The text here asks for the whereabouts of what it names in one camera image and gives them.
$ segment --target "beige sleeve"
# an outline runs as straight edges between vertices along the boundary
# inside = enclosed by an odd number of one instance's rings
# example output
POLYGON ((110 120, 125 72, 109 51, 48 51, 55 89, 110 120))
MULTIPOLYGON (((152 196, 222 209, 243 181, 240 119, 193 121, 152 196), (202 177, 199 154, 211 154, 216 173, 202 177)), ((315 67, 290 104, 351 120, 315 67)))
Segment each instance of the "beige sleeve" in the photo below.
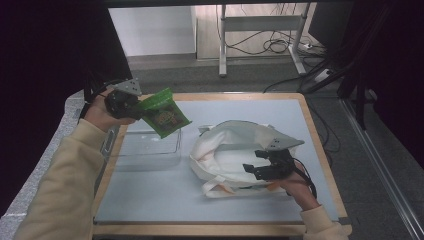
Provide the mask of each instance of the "beige sleeve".
POLYGON ((304 240, 348 240, 338 222, 332 222, 323 206, 300 213, 306 226, 304 240))
POLYGON ((94 184, 106 133, 81 119, 62 139, 15 239, 91 239, 94 184))

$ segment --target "green package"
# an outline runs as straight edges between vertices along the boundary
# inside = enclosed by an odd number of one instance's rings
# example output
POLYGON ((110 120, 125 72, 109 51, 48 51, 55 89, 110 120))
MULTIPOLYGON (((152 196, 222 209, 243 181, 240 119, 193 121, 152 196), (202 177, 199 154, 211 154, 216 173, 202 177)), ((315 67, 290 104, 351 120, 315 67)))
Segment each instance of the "green package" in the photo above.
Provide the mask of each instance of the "green package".
POLYGON ((143 110, 142 119, 152 127, 161 138, 191 123, 172 99, 172 91, 166 88, 136 106, 143 110))

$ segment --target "transparent plastic container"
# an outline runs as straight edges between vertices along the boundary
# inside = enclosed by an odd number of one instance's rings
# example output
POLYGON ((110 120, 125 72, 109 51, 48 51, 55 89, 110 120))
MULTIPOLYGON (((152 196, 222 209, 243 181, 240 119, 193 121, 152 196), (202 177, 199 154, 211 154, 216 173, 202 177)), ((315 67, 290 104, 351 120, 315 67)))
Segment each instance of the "transparent plastic container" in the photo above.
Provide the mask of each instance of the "transparent plastic container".
POLYGON ((160 171, 179 164, 181 130, 161 139, 144 121, 128 126, 116 171, 160 171))

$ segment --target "table leg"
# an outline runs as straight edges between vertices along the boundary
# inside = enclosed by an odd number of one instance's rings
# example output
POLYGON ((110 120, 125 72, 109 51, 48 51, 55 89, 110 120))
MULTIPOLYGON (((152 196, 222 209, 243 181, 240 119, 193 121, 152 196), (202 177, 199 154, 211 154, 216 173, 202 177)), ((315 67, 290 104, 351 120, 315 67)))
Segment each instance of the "table leg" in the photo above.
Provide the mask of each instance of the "table leg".
POLYGON ((306 19, 308 18, 308 11, 309 11, 309 6, 311 5, 311 3, 308 3, 301 15, 300 18, 300 22, 299 22, 299 28, 297 29, 296 32, 296 37, 294 39, 293 44, 289 45, 289 51, 290 51, 290 55, 293 59, 294 65, 296 66, 297 72, 299 73, 299 75, 305 75, 306 74, 306 70, 305 67, 303 67, 302 61, 299 58, 299 54, 297 53, 297 48, 299 46, 299 42, 300 42, 300 38, 302 37, 302 33, 303 33, 303 28, 305 27, 305 23, 306 23, 306 19))
POLYGON ((225 44, 225 10, 226 5, 221 6, 221 47, 219 53, 219 76, 227 76, 227 56, 226 56, 226 44, 225 44))

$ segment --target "wire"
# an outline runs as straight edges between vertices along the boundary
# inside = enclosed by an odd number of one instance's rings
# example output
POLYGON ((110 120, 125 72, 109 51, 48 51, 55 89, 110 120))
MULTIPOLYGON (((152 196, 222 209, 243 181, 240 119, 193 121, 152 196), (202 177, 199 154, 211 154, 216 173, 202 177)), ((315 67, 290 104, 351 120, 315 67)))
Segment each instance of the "wire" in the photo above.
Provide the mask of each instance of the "wire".
POLYGON ((266 93, 266 92, 267 92, 270 88, 272 88, 272 87, 274 87, 274 86, 277 86, 277 85, 280 85, 280 84, 282 84, 282 83, 286 83, 286 82, 291 82, 291 81, 299 80, 299 79, 302 79, 302 77, 296 77, 296 78, 284 79, 284 80, 281 80, 281 81, 279 81, 279 82, 273 83, 273 84, 269 85, 268 87, 266 87, 266 88, 262 91, 262 93, 266 93))
MULTIPOLYGON (((271 14, 275 11, 275 9, 280 8, 280 6, 281 6, 280 4, 277 4, 277 5, 276 5, 276 7, 272 10, 271 14)), ((283 4, 283 6, 282 6, 282 9, 281 9, 280 14, 282 14, 283 9, 284 9, 284 6, 285 6, 285 4, 283 4)), ((219 37, 219 39, 221 40, 221 32, 220 32, 220 30, 219 30, 219 17, 218 17, 218 15, 219 15, 219 14, 218 14, 218 5, 215 5, 215 15, 216 15, 216 29, 217 29, 218 37, 219 37)), ((234 43, 234 44, 228 44, 227 42, 225 42, 225 46, 226 46, 226 47, 228 47, 228 48, 232 48, 232 49, 238 50, 238 51, 243 52, 243 53, 248 54, 248 55, 259 55, 259 54, 262 54, 262 53, 265 53, 265 52, 273 52, 273 53, 276 53, 276 54, 281 54, 281 53, 284 53, 284 52, 287 50, 288 45, 290 44, 290 41, 291 41, 292 39, 294 40, 294 38, 293 38, 293 37, 291 37, 290 35, 287 35, 287 34, 285 34, 285 33, 283 33, 283 32, 280 32, 280 31, 272 31, 272 34, 271 34, 270 39, 269 39, 269 40, 267 40, 267 41, 265 41, 265 42, 263 43, 263 49, 264 49, 263 51, 260 51, 260 52, 254 52, 254 53, 253 53, 253 52, 248 52, 248 51, 245 51, 245 50, 242 50, 242 49, 240 49, 240 48, 236 47, 237 45, 239 45, 239 44, 241 44, 241 43, 244 43, 244 42, 246 42, 247 40, 249 40, 249 39, 251 39, 251 38, 253 38, 253 37, 255 37, 255 36, 259 35, 259 34, 262 34, 262 33, 269 33, 269 32, 271 32, 271 31, 260 31, 260 32, 256 32, 256 33, 252 34, 251 36, 249 36, 249 37, 247 37, 247 38, 245 38, 245 39, 243 39, 243 40, 241 40, 241 41, 239 41, 239 42, 237 42, 237 43, 234 43), (288 40, 283 39, 283 37, 273 39, 273 37, 274 37, 275 33, 279 33, 279 34, 280 34, 280 35, 282 35, 282 36, 286 36, 286 37, 288 37, 288 40), (283 48, 282 50, 275 50, 273 47, 275 47, 276 45, 277 45, 277 46, 284 46, 284 48, 283 48)), ((311 42, 312 42, 312 39, 311 39, 309 36, 302 36, 302 37, 308 38, 308 39, 309 39, 309 43, 311 43, 311 42)), ((309 52, 303 51, 303 50, 301 50, 301 49, 298 49, 298 51, 299 51, 299 53, 301 53, 302 55, 306 55, 306 56, 318 56, 318 57, 324 57, 322 54, 309 53, 309 52)))
POLYGON ((280 8, 281 8, 281 3, 277 3, 277 4, 275 4, 275 7, 274 7, 274 9, 272 9, 272 11, 271 11, 271 13, 269 14, 269 15, 272 15, 272 13, 275 11, 275 15, 282 15, 281 14, 281 12, 283 11, 282 9, 280 10, 280 8))
POLYGON ((341 141, 339 139, 339 137, 337 136, 337 134, 335 133, 335 131, 333 130, 333 128, 327 123, 327 121, 325 121, 325 119, 318 113, 318 111, 316 110, 316 107, 314 106, 313 102, 311 99, 308 99, 309 102, 307 102, 309 109, 311 109, 311 111, 318 117, 318 119, 321 121, 321 123, 323 124, 323 126, 325 127, 325 138, 323 139, 323 147, 326 151, 328 152, 339 152, 340 148, 341 148, 341 141), (330 140, 330 136, 333 135, 336 139, 336 148, 335 149, 326 149, 325 147, 327 146, 329 140, 330 140))
POLYGON ((312 57, 312 56, 305 56, 305 57, 303 57, 302 58, 302 63, 304 64, 304 65, 306 65, 306 66, 308 66, 308 67, 311 67, 311 68, 313 68, 313 67, 315 67, 315 65, 311 65, 311 64, 309 64, 308 62, 306 62, 306 59, 308 59, 308 58, 317 58, 317 57, 312 57))
POLYGON ((333 157, 331 156, 331 154, 326 149, 324 149, 324 153, 325 153, 325 156, 327 156, 328 165, 330 165, 330 168, 332 168, 333 163, 334 163, 333 157))
POLYGON ((303 164, 303 162, 302 162, 302 161, 300 161, 300 160, 299 160, 299 159, 297 159, 297 158, 293 158, 293 160, 295 160, 295 161, 297 161, 298 163, 300 163, 300 165, 302 165, 303 169, 305 170, 305 175, 306 175, 308 178, 311 178, 311 175, 309 175, 308 169, 306 169, 305 164, 303 164))
POLYGON ((247 13, 243 9, 243 4, 240 4, 241 10, 244 12, 244 15, 247 16, 247 13))
POLYGON ((103 85, 101 87, 99 87, 98 89, 96 89, 90 96, 90 98, 87 100, 87 104, 91 104, 93 102, 93 100, 100 95, 102 92, 104 92, 106 90, 106 87, 111 85, 111 84, 116 84, 116 83, 120 83, 123 80, 121 79, 115 79, 115 80, 111 80, 108 82, 103 83, 103 85))
MULTIPOLYGON (((317 64, 312 70, 310 70, 306 75, 298 77, 298 78, 294 78, 294 79, 288 79, 286 80, 282 80, 279 81, 277 83, 274 83, 268 87, 265 88, 265 90, 263 91, 264 93, 266 91, 268 91, 269 88, 291 81, 291 80, 301 80, 299 87, 297 89, 297 92, 299 93, 303 93, 303 85, 305 84, 305 81, 307 80, 307 78, 313 76, 315 73, 317 73, 319 70, 324 69, 326 66, 329 65, 330 62, 334 61, 334 60, 340 60, 342 59, 343 55, 344 56, 349 56, 351 54, 351 52, 354 50, 355 45, 358 43, 358 41, 361 39, 362 35, 367 32, 367 30, 371 27, 372 23, 374 22, 375 18, 378 16, 377 12, 375 12, 374 14, 372 14, 370 17, 368 17, 368 19, 364 22, 364 24, 361 26, 361 28, 357 31, 357 33, 355 34, 355 36, 353 38, 350 39, 349 42, 347 42, 346 44, 344 44, 343 46, 341 46, 340 48, 338 48, 337 50, 335 50, 334 52, 332 52, 331 54, 325 54, 325 55, 320 55, 320 54, 311 54, 311 53, 307 53, 307 56, 315 56, 315 57, 324 57, 325 59, 320 62, 319 64, 317 64)), ((300 54, 306 54, 306 52, 304 52, 303 50, 299 50, 298 52, 300 54)))

